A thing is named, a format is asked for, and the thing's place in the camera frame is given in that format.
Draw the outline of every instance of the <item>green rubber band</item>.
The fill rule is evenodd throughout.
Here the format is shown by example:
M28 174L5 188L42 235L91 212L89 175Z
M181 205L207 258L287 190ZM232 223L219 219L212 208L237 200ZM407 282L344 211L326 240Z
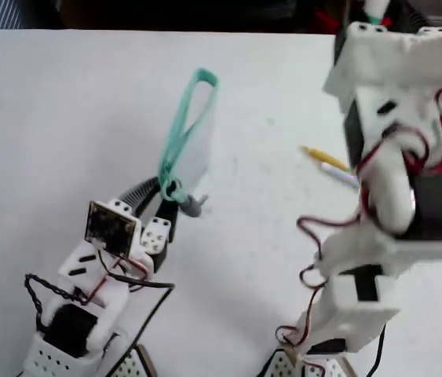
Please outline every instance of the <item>green rubber band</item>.
M198 119L193 122L189 128L187 128L186 120L192 94L196 85L198 85L200 82L210 84L212 86L212 91L210 92L210 96L208 97L205 107L201 111ZM174 121L172 122L170 132L168 133L168 138L166 139L165 148L163 149L159 162L158 182L161 188L161 195L166 200L183 203L188 198L188 194L182 188L181 181L178 177L174 177L174 166L186 144L191 139L191 136L198 128L202 126L203 120L210 112L214 104L215 97L217 96L217 87L217 76L206 69L198 68L189 80L189 84L182 95L181 102L179 103L179 107L175 113ZM172 193L168 194L166 191L172 182L175 182L176 188Z
M373 25L379 25L382 21L383 21L382 18L369 16L369 22L371 22L371 24Z

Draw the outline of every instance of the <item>white table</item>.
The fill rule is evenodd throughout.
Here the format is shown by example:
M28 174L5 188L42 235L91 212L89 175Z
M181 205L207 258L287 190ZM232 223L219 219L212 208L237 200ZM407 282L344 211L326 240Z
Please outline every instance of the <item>white table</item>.
M306 144L346 157L338 105L321 91L332 42L0 31L0 376L20 370L34 330L24 274L53 279L82 236L88 201L155 173L198 66L221 80L210 171L199 187L210 199L202 220L180 218L156 277L177 290L142 341L161 377L259 372L276 326L294 322L309 299L297 273L315 250L296 217L344 218L356 205L354 192L297 151ZM400 282L405 307L388 326L377 376L442 375L442 263L417 266ZM159 293L136 294L135 326ZM359 375L375 346L351 358Z

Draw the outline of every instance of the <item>black wire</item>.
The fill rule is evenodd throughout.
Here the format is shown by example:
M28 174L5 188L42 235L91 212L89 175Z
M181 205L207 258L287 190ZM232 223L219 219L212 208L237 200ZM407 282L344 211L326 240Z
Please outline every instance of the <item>black wire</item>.
M105 272L113 279L115 279L117 281L122 281L123 283L128 283L130 285L130 287L134 287L137 285L137 286L141 286L141 287L150 287L150 288L166 288L165 293L163 294L163 296L161 296L161 298L158 300L158 302L156 303L154 308L152 308L151 312L146 317L144 323L141 326L141 329L139 330L137 335L135 335L135 338L130 343L130 346L128 347L126 352L119 358L118 362L114 364L114 366L112 367L110 372L108 374L106 374L106 377L109 377L114 372L116 372L119 365L130 355L130 352L132 351L132 349L135 348L139 339L141 338L142 334L144 333L146 327L149 325L149 322L151 322L152 318L154 317L154 315L158 311L159 307L165 302L166 298L175 289L175 284L173 284L173 283L155 283L155 282L146 281L146 280L132 279L131 277L128 277L128 276L117 275L117 274L109 271L107 265L104 262L104 259L102 258L102 253L100 252L100 250L97 250L97 253L98 253L98 258L100 260L100 263L102 264L102 267L104 267L104 269L105 269Z
M378 370L379 363L381 363L381 356L383 354L383 343L385 342L385 330L386 330L386 325L383 326L383 330L379 335L378 352L376 354L376 360L374 361L374 365L372 366L369 373L367 373L366 377L372 377L374 373Z
M44 332L46 330L46 326L41 321L41 315L42 315L42 303L41 300L36 295L34 289L32 289L31 286L31 280L37 281L40 283L44 288L50 289L53 293L56 295L59 295L60 297L66 299L66 300L72 300L79 302L81 305L86 305L89 301L86 299L86 297L82 296L81 298L78 295L73 295L67 291L64 291L63 289L60 289L59 287L51 284L49 281L44 280L40 278L37 275L34 275L33 273L28 273L25 275L25 281L24 286L27 288L27 292L29 292L29 295L32 298L32 302L34 303L35 307L35 327L37 331Z
M134 293L137 291L140 291L141 289L144 289L145 287L135 287L135 288L130 288L130 293Z

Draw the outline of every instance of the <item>yellow pencil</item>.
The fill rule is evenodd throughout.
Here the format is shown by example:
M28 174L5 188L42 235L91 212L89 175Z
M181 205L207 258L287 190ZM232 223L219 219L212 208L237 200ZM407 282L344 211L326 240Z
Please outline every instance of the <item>yellow pencil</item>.
M337 167L338 169L341 169L341 170L345 171L346 173L351 173L351 170L344 163L342 163L338 159L335 159L334 157L327 154L326 152L322 152L318 149L308 148L305 146L301 146L301 147L299 147L299 149L301 149L301 151L303 153L307 154L312 159L317 159L323 163L328 163L328 164L332 165L333 167Z

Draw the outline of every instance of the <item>grey plastic piece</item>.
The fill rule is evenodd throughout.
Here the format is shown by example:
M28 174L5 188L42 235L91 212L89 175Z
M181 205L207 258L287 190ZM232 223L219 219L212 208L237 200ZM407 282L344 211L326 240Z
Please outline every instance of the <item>grey plastic piece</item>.
M198 218L202 214L202 205L208 199L208 196L204 195L200 200L196 200L194 196L188 195L188 198L179 203L179 207L190 218Z

